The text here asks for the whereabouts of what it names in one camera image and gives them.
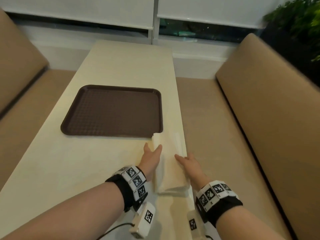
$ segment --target person's left hand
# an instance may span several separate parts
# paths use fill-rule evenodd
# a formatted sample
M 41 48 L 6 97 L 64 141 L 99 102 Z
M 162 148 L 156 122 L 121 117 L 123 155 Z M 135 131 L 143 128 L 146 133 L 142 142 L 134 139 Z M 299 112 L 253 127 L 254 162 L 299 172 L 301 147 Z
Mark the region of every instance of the person's left hand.
M 141 158 L 141 161 L 138 167 L 146 176 L 146 180 L 151 181 L 152 175 L 155 172 L 160 162 L 162 145 L 159 145 L 157 149 L 155 149 L 154 152 L 152 152 L 149 148 L 148 143 L 146 142 L 146 144 L 144 144 L 143 151 L 144 151 L 144 154 Z

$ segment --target napkin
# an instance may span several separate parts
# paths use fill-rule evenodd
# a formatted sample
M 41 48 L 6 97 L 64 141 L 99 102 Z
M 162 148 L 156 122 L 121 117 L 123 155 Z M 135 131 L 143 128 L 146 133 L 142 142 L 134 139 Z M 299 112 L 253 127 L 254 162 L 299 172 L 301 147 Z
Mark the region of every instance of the napkin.
M 185 156 L 182 153 L 182 144 L 179 133 L 154 133 L 153 148 L 162 145 L 160 162 L 155 171 L 155 192 L 181 193 L 190 188 L 190 180 L 186 176 L 182 165 L 174 155 Z

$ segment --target white table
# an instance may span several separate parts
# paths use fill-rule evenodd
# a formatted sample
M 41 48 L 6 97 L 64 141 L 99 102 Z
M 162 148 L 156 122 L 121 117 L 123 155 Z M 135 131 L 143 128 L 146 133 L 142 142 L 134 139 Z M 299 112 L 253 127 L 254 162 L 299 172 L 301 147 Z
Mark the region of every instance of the white table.
M 104 182 L 122 166 L 138 163 L 146 141 L 152 147 L 146 139 L 64 135 L 60 125 L 78 90 L 88 84 L 160 91 L 163 131 L 179 132 L 186 153 L 171 50 L 98 41 L 0 192 L 0 238 L 54 205 Z M 149 239 L 191 239 L 186 218 L 194 209 L 191 189 L 186 197 L 151 193 L 147 199 L 157 209 Z M 115 225 L 131 222 L 132 217 L 133 213 L 123 214 Z M 127 229 L 115 230 L 105 239 L 131 239 Z

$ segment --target green foliage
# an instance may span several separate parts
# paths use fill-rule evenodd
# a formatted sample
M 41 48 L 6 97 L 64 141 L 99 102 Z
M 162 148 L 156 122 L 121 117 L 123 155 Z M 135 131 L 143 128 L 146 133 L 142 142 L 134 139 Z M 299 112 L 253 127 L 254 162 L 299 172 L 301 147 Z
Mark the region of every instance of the green foliage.
M 264 16 L 264 20 L 310 46 L 315 56 L 313 61 L 320 60 L 320 0 L 288 1 Z

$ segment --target sofa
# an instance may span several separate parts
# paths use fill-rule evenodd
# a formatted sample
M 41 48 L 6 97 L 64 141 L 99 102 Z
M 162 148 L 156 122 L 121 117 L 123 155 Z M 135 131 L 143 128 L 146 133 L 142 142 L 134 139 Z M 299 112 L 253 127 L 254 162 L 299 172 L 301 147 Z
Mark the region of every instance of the sofa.
M 254 34 L 212 80 L 177 78 L 187 150 L 285 239 L 320 236 L 320 90 Z
M 75 72 L 0 10 L 0 190 Z M 186 146 L 285 239 L 318 239 L 320 92 L 253 34 L 210 80 L 177 78 Z
M 0 190 L 75 72 L 53 70 L 0 9 Z

